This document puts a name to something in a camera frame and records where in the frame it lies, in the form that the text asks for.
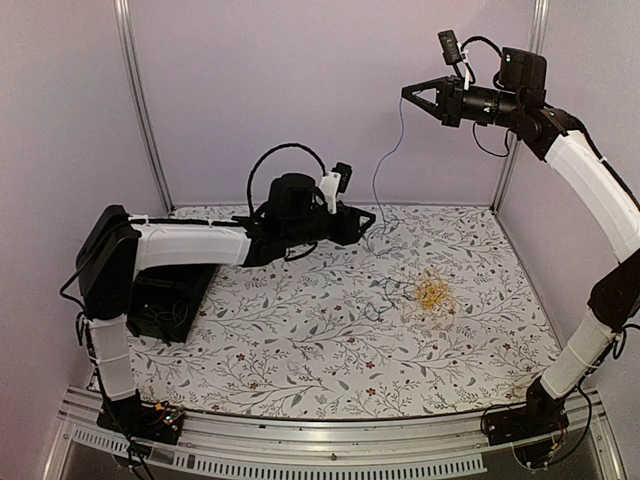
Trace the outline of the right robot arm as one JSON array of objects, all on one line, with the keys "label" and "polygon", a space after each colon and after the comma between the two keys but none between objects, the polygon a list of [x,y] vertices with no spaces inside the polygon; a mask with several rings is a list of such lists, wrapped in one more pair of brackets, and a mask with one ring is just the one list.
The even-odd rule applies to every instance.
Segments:
[{"label": "right robot arm", "polygon": [[562,341],[517,415],[537,436],[639,320],[638,68],[599,44],[505,47],[489,84],[450,74],[401,95],[443,126],[479,122],[521,146],[505,223]]}]

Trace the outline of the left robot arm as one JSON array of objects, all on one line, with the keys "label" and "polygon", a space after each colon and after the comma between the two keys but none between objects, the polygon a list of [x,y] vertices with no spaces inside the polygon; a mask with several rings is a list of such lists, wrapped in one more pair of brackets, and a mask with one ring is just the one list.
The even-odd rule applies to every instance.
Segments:
[{"label": "left robot arm", "polygon": [[146,408],[132,399],[137,388],[126,338],[136,285],[182,287],[196,282],[201,270],[291,262],[291,249],[303,246],[312,252],[322,241],[358,243],[376,216],[339,200],[351,166],[337,163],[321,173],[319,180],[300,173],[281,175],[260,206],[254,205],[248,182],[247,214],[228,221],[153,218],[129,214],[121,205],[103,210],[59,294],[81,309],[90,358],[103,394],[113,401],[109,415],[126,433],[141,433],[149,423]]}]

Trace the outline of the floral patterned table mat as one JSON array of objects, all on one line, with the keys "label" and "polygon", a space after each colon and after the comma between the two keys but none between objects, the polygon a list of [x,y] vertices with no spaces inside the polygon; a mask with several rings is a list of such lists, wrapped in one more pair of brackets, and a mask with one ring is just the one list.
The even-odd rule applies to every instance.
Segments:
[{"label": "floral patterned table mat", "polygon": [[387,206],[356,245],[224,267],[185,343],[131,338],[142,397],[268,417],[516,403],[559,346],[492,212]]}]

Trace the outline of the black three-compartment bin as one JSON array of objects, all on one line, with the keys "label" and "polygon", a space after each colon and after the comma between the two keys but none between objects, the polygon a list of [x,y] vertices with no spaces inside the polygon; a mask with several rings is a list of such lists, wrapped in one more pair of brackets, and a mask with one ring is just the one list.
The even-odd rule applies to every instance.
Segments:
[{"label": "black three-compartment bin", "polygon": [[127,327],[135,336],[160,339],[167,345],[185,343],[217,265],[152,267],[139,272]]}]

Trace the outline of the aluminium front rail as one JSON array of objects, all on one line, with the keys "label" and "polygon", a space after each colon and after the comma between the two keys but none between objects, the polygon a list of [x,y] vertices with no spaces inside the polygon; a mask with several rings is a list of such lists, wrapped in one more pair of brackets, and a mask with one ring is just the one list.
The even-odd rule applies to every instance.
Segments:
[{"label": "aluminium front rail", "polygon": [[496,444],[483,411],[370,421],[302,421],[188,411],[173,445],[132,455],[97,423],[100,397],[69,388],[47,479],[624,479],[598,393],[568,398],[565,430]]}]

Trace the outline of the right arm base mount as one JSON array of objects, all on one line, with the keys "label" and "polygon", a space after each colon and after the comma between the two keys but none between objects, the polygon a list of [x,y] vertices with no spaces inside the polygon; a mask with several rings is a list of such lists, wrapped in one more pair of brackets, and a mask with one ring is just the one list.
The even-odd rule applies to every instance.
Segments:
[{"label": "right arm base mount", "polygon": [[482,414],[480,430],[490,446],[510,444],[515,459],[524,467],[547,466],[564,445],[569,419],[563,410],[550,417],[529,417],[526,408],[493,405]]}]

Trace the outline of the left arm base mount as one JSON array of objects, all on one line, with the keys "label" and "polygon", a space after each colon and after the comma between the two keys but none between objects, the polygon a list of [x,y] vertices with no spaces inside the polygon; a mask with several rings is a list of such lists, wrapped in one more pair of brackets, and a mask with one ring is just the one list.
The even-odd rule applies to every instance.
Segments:
[{"label": "left arm base mount", "polygon": [[147,404],[139,392],[124,400],[104,399],[97,425],[133,439],[176,445],[181,436],[185,411],[167,401]]}]

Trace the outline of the left aluminium corner post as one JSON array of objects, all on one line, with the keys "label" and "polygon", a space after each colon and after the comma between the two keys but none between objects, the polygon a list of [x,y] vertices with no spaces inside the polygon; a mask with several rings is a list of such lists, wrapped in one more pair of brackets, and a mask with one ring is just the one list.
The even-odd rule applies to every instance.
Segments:
[{"label": "left aluminium corner post", "polygon": [[161,162],[156,136],[149,113],[148,102],[144,91],[143,79],[136,49],[130,2],[126,0],[115,0],[113,2],[113,6],[119,43],[123,56],[124,69],[152,179],[163,209],[166,212],[172,212],[175,205]]}]

